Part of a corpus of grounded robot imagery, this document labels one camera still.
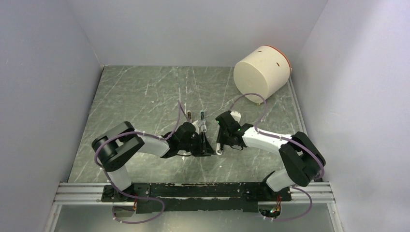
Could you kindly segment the blue mini stapler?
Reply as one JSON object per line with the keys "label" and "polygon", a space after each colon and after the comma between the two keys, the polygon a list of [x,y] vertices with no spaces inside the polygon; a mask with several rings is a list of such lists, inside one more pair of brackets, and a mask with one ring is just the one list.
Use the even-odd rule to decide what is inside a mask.
{"label": "blue mini stapler", "polygon": [[206,133],[207,132],[207,126],[206,126],[206,119],[205,119],[205,112],[203,110],[200,111],[200,120],[201,120],[201,132]]}

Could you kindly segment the beige stapler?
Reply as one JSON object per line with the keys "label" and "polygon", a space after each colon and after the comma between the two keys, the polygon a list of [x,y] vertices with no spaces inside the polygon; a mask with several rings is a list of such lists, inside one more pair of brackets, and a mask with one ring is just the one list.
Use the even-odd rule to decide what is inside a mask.
{"label": "beige stapler", "polygon": [[187,115],[187,121],[191,123],[191,122],[192,122],[192,114],[191,114],[191,111],[187,111],[186,115]]}

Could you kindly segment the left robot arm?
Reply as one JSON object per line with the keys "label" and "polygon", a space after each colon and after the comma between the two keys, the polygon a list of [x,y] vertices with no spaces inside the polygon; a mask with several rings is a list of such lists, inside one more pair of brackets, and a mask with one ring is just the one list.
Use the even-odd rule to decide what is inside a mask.
{"label": "left robot arm", "polygon": [[216,152],[198,126],[185,122],[163,136],[156,136],[136,130],[124,121],[105,134],[94,139],[91,147],[95,162],[107,173],[114,183],[114,194],[122,201],[135,195],[126,163],[136,153],[146,153],[167,159],[174,156],[207,157]]}

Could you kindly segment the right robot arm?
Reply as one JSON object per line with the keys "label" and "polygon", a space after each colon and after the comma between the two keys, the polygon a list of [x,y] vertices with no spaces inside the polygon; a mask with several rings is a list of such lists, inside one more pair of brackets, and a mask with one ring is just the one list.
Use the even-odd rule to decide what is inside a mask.
{"label": "right robot arm", "polygon": [[217,153],[220,154],[227,145],[252,147],[280,155],[284,168],[273,171],[262,181],[261,195],[266,200],[273,200],[287,187],[306,187],[322,174],[326,161],[305,133],[278,134],[248,123],[240,125],[239,121],[240,114],[234,111],[216,117],[219,126]]}

